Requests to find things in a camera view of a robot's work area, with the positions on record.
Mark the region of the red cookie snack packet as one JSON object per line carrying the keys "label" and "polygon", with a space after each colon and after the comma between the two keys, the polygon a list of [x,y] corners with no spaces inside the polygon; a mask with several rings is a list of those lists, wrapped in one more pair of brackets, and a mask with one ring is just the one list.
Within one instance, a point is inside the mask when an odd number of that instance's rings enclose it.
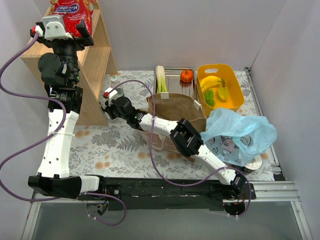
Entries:
{"label": "red cookie snack packet", "polygon": [[63,17],[66,31],[74,37],[81,37],[76,28],[84,20],[86,29],[92,35],[92,14],[95,0],[51,0],[52,13]]}

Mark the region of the yellow bananas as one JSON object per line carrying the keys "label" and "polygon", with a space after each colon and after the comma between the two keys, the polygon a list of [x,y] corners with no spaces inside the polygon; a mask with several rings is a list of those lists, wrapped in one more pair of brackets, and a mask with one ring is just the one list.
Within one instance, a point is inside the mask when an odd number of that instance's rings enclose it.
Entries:
{"label": "yellow bananas", "polygon": [[202,93],[205,93],[207,90],[217,87],[217,86],[221,86],[222,85],[222,79],[217,77],[217,76],[207,76],[203,79],[200,80],[199,82],[200,84],[200,88]]}

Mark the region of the white green leek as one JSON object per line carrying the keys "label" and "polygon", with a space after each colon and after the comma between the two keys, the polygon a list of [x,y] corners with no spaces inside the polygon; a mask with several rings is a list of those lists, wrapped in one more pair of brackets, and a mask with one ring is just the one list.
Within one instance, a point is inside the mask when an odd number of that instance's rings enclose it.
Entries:
{"label": "white green leek", "polygon": [[155,68],[155,76],[157,82],[157,93],[167,92],[165,69],[162,65]]}

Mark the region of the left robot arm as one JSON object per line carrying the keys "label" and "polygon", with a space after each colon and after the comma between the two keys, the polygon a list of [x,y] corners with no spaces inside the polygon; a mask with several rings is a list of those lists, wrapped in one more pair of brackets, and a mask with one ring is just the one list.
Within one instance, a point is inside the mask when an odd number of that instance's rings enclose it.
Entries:
{"label": "left robot arm", "polygon": [[49,98],[49,139],[36,175],[28,178],[28,186],[48,197],[76,199],[89,192],[95,200],[101,200],[107,191],[100,177],[70,176],[69,170],[71,141],[83,98],[83,89],[77,86],[80,81],[77,52],[94,44],[84,21],[75,27],[79,37],[67,31],[60,15],[50,15],[37,22],[30,32],[53,51],[41,55],[37,63]]}

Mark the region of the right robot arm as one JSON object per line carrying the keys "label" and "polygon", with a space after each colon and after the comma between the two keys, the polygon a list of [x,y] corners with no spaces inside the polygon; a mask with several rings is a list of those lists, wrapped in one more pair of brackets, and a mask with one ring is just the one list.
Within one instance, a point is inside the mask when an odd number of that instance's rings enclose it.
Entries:
{"label": "right robot arm", "polygon": [[125,96],[106,101],[105,104],[106,107],[103,108],[103,111],[112,120],[121,118],[133,129],[150,133],[151,138],[153,138],[153,133],[170,138],[180,154],[200,161],[211,170],[211,174],[205,179],[191,184],[172,182],[157,171],[158,175],[167,183],[181,188],[195,187],[217,174],[218,180],[224,185],[230,198],[237,199],[245,192],[244,185],[249,184],[246,176],[238,169],[228,167],[215,156],[204,144],[200,133],[187,119],[171,121],[155,117],[146,111],[134,108],[131,101]]}

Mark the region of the brown paper tote bag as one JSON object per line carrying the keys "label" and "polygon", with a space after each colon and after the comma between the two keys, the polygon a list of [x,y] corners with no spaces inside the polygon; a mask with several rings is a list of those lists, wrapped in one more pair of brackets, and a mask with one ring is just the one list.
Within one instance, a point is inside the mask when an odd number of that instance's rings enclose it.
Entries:
{"label": "brown paper tote bag", "polygon": [[[181,118],[187,119],[199,133],[206,128],[206,117],[202,105],[190,96],[163,92],[148,96],[146,101],[149,114],[153,114],[153,104],[155,104],[155,116],[158,118],[169,121],[179,121]],[[155,150],[178,152],[169,137],[156,132],[151,135],[149,132],[140,130],[139,133],[146,142],[152,140],[152,147]]]}

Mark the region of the blue cartoon plastic bag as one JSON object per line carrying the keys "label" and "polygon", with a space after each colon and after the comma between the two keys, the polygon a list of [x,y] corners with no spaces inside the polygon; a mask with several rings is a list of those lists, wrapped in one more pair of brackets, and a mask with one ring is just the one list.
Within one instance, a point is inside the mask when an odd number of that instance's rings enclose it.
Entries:
{"label": "blue cartoon plastic bag", "polygon": [[276,141],[277,130],[264,116],[242,116],[219,107],[211,111],[200,135],[222,162],[243,167]]}

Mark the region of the yellow star fruit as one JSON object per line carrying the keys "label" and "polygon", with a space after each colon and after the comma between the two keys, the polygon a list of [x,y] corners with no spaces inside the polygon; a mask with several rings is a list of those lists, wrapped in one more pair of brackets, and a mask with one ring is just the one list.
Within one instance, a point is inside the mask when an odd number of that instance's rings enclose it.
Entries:
{"label": "yellow star fruit", "polygon": [[229,91],[226,87],[220,86],[217,89],[217,94],[218,94],[220,101],[222,101],[222,102],[226,102],[229,98]]}

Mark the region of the green vegetables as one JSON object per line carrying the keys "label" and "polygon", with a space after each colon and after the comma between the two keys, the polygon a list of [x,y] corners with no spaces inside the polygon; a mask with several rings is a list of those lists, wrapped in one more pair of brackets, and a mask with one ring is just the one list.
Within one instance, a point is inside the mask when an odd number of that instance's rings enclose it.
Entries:
{"label": "green vegetables", "polygon": [[204,96],[204,100],[208,106],[213,108],[216,105],[216,103],[214,101],[214,92],[212,89],[208,89],[207,91],[205,91],[203,96]]}

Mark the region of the small orange pumpkin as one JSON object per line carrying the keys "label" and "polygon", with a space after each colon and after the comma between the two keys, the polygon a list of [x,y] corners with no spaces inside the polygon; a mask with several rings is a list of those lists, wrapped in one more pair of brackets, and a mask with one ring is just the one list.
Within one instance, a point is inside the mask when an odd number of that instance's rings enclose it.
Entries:
{"label": "small orange pumpkin", "polygon": [[194,73],[191,69],[186,69],[181,72],[180,80],[184,83],[190,83],[193,81]]}

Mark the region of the green label bottle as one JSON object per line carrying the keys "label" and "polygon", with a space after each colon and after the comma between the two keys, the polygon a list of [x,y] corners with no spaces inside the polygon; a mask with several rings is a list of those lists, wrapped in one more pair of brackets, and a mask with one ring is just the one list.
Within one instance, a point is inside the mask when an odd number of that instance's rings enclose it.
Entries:
{"label": "green label bottle", "polygon": [[111,76],[110,77],[110,87],[111,88],[115,88],[117,85],[119,84],[119,79],[118,79],[118,77],[117,76]]}

